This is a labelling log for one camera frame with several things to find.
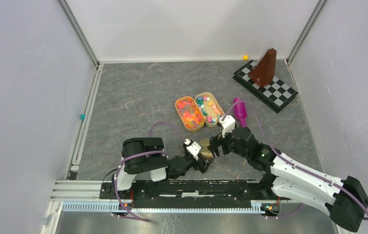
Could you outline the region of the gold round jar lid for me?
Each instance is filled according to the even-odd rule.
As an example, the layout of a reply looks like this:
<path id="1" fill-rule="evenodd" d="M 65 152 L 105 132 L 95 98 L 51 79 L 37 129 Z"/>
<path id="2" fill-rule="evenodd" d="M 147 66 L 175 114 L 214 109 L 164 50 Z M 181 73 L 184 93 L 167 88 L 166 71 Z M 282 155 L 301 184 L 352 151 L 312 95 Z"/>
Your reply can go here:
<path id="1" fill-rule="evenodd" d="M 211 148 L 211 141 L 208 138 L 202 139 L 199 142 L 199 145 L 201 147 L 199 153 L 201 156 L 205 159 L 211 159 L 214 157 L 213 150 Z"/>

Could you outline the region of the gold tin of star candies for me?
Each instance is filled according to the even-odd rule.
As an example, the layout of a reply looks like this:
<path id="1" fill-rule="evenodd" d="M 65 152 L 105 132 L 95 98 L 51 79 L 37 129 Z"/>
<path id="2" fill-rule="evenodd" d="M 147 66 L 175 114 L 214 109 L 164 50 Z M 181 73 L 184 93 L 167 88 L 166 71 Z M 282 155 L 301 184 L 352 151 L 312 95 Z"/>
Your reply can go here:
<path id="1" fill-rule="evenodd" d="M 205 119 L 205 124 L 211 128 L 217 127 L 217 123 L 224 116 L 225 111 L 221 108 L 215 96 L 212 93 L 203 92 L 194 99 Z"/>

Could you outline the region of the magenta plastic scoop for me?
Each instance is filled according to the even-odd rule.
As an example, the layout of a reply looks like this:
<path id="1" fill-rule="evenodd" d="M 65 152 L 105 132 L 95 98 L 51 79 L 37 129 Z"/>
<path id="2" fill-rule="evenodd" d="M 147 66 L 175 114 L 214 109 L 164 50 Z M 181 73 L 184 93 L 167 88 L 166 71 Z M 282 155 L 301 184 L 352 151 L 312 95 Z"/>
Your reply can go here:
<path id="1" fill-rule="evenodd" d="M 234 106 L 233 109 L 234 116 L 239 121 L 241 127 L 247 127 L 246 119 L 248 114 L 245 107 L 245 103 L 242 102 L 242 99 L 239 97 L 234 98 L 233 104 L 235 103 L 236 105 Z"/>

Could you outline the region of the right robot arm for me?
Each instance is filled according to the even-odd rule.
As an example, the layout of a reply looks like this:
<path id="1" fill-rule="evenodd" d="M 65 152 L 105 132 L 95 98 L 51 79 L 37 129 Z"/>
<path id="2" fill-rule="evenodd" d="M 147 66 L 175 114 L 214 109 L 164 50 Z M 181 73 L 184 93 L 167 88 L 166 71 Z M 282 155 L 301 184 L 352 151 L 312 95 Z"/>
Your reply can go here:
<path id="1" fill-rule="evenodd" d="M 265 173 L 258 186 L 259 194 L 265 199 L 277 196 L 311 206 L 353 233 L 359 231 L 362 221 L 368 220 L 368 195 L 361 182 L 352 176 L 342 179 L 301 164 L 280 150 L 258 142 L 247 127 L 219 133 L 210 142 L 214 153 L 221 147 L 224 154 L 241 156 Z"/>

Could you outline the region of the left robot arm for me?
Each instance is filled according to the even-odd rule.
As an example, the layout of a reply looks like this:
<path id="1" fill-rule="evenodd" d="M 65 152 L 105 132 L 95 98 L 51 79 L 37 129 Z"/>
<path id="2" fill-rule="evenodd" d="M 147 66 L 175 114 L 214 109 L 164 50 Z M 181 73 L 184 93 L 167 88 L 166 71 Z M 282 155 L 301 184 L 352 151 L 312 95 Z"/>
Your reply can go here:
<path id="1" fill-rule="evenodd" d="M 120 166 L 114 176 L 112 193 L 126 198 L 136 175 L 149 172 L 153 182 L 177 179 L 193 168 L 205 173 L 215 158 L 209 139 L 183 140 L 184 155 L 169 159 L 160 137 L 136 137 L 123 142 Z"/>

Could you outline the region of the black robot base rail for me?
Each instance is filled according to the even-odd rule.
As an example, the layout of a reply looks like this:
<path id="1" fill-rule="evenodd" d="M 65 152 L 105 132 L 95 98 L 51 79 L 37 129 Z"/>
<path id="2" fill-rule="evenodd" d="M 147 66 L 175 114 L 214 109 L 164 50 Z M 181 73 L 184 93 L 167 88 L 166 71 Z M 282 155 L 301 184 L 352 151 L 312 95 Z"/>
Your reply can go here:
<path id="1" fill-rule="evenodd" d="M 136 180 L 115 192 L 111 182 L 101 185 L 100 199 L 121 198 L 133 208 L 248 208 L 251 201 L 277 201 L 269 187 L 257 180 Z"/>

